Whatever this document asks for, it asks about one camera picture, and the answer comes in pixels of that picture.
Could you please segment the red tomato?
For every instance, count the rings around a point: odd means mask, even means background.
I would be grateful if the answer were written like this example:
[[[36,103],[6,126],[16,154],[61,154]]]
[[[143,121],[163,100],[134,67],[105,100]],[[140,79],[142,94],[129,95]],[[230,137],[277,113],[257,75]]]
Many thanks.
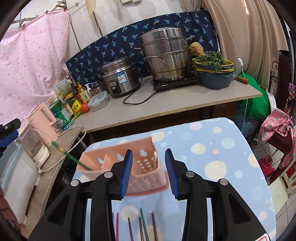
[[[87,103],[83,103],[83,104],[81,104],[81,111],[83,112],[83,113],[87,113],[87,112],[89,112],[90,111],[90,107],[88,106],[88,104]]]

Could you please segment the beige curtain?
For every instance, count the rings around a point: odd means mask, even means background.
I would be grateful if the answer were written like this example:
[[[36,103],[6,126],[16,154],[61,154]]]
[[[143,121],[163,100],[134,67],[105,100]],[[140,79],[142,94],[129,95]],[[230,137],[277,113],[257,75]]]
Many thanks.
[[[268,1],[205,1],[218,33],[223,57],[263,86],[287,40],[279,17]]]

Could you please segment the pink perforated utensil basket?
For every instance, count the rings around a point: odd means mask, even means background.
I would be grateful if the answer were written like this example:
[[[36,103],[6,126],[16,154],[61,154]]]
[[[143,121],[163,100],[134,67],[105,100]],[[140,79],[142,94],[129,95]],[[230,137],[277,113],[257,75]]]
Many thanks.
[[[114,163],[124,160],[127,150],[133,154],[132,171],[128,183],[128,196],[141,196],[164,191],[169,187],[168,175],[161,165],[152,137],[86,151],[79,162],[90,168],[77,165],[76,170],[94,180],[110,171]]]

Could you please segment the yellow oil bottle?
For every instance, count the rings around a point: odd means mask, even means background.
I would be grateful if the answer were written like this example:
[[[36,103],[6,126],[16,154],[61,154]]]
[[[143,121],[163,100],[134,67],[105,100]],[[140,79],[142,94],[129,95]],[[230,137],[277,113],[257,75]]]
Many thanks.
[[[90,98],[87,90],[81,84],[78,84],[78,92],[84,103],[89,103]]]

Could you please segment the yellow snack packet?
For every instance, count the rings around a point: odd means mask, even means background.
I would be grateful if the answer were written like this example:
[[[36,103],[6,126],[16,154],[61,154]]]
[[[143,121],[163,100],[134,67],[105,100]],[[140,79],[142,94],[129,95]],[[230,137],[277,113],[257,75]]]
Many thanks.
[[[79,100],[75,100],[72,104],[72,110],[74,111],[74,114],[81,114],[81,102]]]

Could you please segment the green plastic bag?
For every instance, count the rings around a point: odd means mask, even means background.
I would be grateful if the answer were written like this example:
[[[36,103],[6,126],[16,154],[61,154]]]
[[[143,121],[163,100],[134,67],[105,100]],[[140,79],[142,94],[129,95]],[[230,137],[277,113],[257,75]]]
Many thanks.
[[[246,116],[251,120],[265,120],[270,112],[270,104],[266,90],[262,89],[251,75],[247,73],[243,74],[241,72],[238,76],[248,79],[249,85],[262,94],[260,97],[239,101],[237,104],[238,108],[241,111],[246,112]]]

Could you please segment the black induction cooktop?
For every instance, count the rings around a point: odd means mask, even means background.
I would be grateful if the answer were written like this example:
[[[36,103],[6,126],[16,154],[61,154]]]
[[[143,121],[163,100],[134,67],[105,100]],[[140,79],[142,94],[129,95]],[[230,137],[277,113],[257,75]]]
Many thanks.
[[[199,83],[200,81],[197,77],[189,77],[189,78],[183,78],[180,80],[167,81],[167,82],[158,81],[154,79],[153,87],[154,87],[154,90],[156,91],[165,91],[165,90],[170,90],[174,88],[197,85]]]

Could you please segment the white storage bin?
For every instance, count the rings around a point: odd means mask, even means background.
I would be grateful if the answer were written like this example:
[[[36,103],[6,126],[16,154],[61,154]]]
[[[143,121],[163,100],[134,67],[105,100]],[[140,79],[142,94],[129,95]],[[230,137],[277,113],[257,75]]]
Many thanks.
[[[10,143],[1,157],[1,188],[18,223],[26,223],[26,210],[37,183],[37,166],[16,142]]]

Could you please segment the navy floral cloth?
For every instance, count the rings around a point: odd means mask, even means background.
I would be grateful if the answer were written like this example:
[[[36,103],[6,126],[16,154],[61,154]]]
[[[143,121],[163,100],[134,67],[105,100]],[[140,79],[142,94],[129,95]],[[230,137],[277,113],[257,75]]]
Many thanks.
[[[139,38],[148,31],[163,27],[179,27],[186,37],[199,42],[204,52],[219,50],[216,30],[208,11],[187,11],[144,19],[121,27],[86,46],[66,65],[75,82],[82,85],[102,80],[102,65],[111,60],[130,57],[139,77],[151,75],[149,65],[143,60]]]

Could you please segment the large steel steamer pot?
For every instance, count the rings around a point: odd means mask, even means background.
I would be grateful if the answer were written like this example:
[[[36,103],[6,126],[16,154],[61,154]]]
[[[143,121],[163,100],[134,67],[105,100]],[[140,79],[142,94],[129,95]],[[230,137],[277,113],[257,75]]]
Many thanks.
[[[188,41],[194,37],[186,37],[182,28],[158,28],[141,35],[134,48],[143,52],[155,80],[177,81],[189,75]]]

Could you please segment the bright red chopstick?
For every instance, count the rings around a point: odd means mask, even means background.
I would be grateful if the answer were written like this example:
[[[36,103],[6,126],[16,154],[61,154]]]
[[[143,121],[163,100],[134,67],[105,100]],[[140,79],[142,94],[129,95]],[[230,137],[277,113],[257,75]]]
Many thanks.
[[[129,228],[130,240],[131,241],[134,241],[133,234],[132,234],[132,225],[131,225],[131,222],[130,222],[130,218],[129,217],[128,217],[127,221],[128,221],[128,228]]]

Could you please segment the dark purple chopstick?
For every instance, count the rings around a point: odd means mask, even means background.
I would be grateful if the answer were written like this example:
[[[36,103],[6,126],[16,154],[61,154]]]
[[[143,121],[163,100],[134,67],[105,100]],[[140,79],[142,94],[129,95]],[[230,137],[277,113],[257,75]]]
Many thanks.
[[[115,223],[115,240],[119,239],[119,213],[116,213],[116,223]]]

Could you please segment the green chopstick gold band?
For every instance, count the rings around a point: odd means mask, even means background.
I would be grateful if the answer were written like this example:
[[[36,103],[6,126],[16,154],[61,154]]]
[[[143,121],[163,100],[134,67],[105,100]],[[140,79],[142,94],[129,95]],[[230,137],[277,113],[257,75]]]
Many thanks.
[[[72,156],[70,153],[68,153],[67,151],[65,151],[62,147],[60,147],[56,142],[52,141],[52,145],[54,147],[56,147],[61,153],[63,153],[66,157],[68,157],[71,161],[73,161],[74,163],[76,163],[77,165],[83,167],[85,170],[88,171],[92,171],[91,168],[89,168],[88,166],[86,166],[85,164],[79,162],[74,156]]]

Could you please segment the dark red chopstick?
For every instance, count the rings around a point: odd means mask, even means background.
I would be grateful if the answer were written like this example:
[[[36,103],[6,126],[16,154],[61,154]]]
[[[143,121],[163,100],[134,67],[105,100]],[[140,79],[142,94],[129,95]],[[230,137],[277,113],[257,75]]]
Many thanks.
[[[154,240],[155,241],[158,241],[156,221],[155,221],[155,217],[154,217],[154,213],[153,212],[152,212],[152,226],[153,226],[153,232],[154,232]]]
[[[143,230],[142,230],[142,219],[141,219],[141,217],[138,218],[138,223],[139,223],[140,240],[144,241],[144,234],[143,234]]]

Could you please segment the clear food storage container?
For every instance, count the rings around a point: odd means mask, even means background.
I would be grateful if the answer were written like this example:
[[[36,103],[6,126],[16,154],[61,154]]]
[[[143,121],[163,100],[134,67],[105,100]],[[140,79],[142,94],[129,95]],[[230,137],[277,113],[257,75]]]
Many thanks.
[[[100,92],[99,94],[93,96],[89,103],[88,107],[91,109],[92,112],[96,112],[104,107],[107,106],[108,101],[108,93],[107,91]]]

